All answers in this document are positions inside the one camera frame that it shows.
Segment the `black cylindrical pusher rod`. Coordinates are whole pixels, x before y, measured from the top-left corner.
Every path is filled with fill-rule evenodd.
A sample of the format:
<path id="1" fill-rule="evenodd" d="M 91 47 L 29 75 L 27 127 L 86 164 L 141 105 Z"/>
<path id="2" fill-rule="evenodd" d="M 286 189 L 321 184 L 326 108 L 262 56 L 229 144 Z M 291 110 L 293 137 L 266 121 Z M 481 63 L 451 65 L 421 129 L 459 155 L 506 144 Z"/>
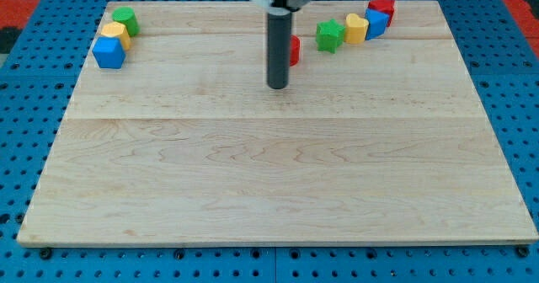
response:
<path id="1" fill-rule="evenodd" d="M 267 15 L 266 82 L 272 89 L 286 88 L 289 82 L 292 14 Z"/>

